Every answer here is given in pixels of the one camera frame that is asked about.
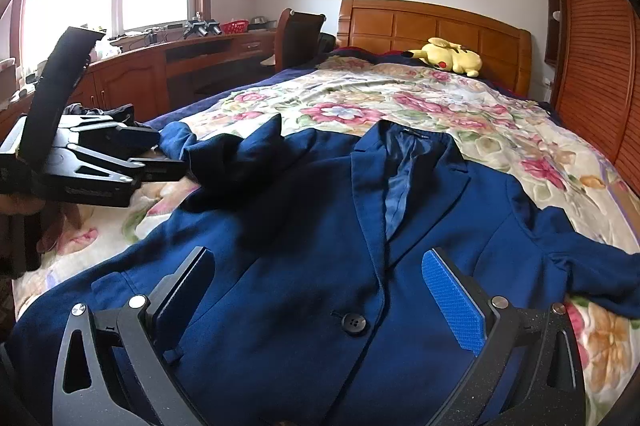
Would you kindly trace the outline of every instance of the suit jacket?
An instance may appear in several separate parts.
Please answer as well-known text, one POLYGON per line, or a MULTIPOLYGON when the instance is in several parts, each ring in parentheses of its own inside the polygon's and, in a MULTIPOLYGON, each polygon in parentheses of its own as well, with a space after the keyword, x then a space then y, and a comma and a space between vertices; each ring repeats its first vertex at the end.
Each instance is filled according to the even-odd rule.
POLYGON ((640 317, 640 255, 577 234, 449 135, 384 120, 362 138, 280 130, 274 117, 246 139, 197 142, 167 126, 163 150, 202 187, 146 239, 43 294, 8 340, 44 424, 71 307, 148 295, 199 245, 216 272, 172 369, 215 425, 424 426, 472 360, 422 280, 433 247, 516 306, 572 291, 640 317), (366 319, 360 335, 347 313, 366 319))

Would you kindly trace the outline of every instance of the floral bedspread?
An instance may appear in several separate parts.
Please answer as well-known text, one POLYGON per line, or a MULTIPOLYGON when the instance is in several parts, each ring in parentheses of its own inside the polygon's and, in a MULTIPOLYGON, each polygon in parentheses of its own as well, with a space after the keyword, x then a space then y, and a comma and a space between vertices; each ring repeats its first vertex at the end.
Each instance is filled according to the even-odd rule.
MULTIPOLYGON (((554 124, 533 101, 430 68, 334 56, 314 73, 233 93, 184 121, 200 139, 218 133, 244 137, 275 113, 282 114, 285 135, 309 127, 363 135, 380 118, 447 132, 465 158, 516 176, 539 207, 562 207, 577 231, 638 252, 638 199, 607 159, 554 124)), ((82 206, 82 228, 65 223, 42 268, 14 282, 17 316, 44 291, 144 238, 196 188, 188 179, 146 184, 127 209, 82 206)), ((640 320, 615 316, 581 297, 567 297, 566 304, 578 337, 592 426, 638 364, 640 320)))

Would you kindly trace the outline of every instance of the red basket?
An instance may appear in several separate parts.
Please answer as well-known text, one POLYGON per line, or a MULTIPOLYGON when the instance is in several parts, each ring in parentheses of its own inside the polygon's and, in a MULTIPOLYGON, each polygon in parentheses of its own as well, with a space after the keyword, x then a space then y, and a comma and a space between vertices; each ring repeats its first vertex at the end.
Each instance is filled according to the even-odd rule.
POLYGON ((225 23, 220 28, 225 34, 244 34, 248 27, 249 22, 247 20, 238 20, 225 23))

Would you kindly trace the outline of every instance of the pikachu plush toy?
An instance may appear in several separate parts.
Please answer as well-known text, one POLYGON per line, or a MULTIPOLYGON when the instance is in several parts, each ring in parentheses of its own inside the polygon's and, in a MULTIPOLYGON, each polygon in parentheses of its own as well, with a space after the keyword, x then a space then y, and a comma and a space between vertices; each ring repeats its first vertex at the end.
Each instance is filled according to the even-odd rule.
POLYGON ((441 38, 431 38, 421 50, 409 50, 402 55, 421 59, 446 72, 466 73, 469 77, 480 75, 478 71, 482 68, 478 54, 441 38))

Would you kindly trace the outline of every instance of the bed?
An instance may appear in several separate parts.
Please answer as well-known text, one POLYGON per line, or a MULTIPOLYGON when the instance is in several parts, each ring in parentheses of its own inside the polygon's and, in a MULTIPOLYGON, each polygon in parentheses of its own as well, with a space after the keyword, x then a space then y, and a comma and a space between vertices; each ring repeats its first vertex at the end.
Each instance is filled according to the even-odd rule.
MULTIPOLYGON (((199 139, 247 136, 280 113, 283 133, 304 128, 363 135, 379 119, 454 137, 465 158, 510 173, 540 207, 562 207, 575 229, 638 252, 640 202, 610 162, 521 97, 529 88, 530 34, 471 12, 400 0, 343 0, 342 48, 150 122, 183 120, 199 139), (399 56, 433 36, 462 43, 484 61, 480 79, 399 56)), ((14 282, 19 319, 49 288, 124 251, 168 219, 198 186, 183 178, 145 184, 126 209, 82 206, 65 221, 42 267, 14 282)), ((615 316, 585 298, 565 301, 580 349, 588 425, 618 398, 638 364, 640 320, 615 316)))

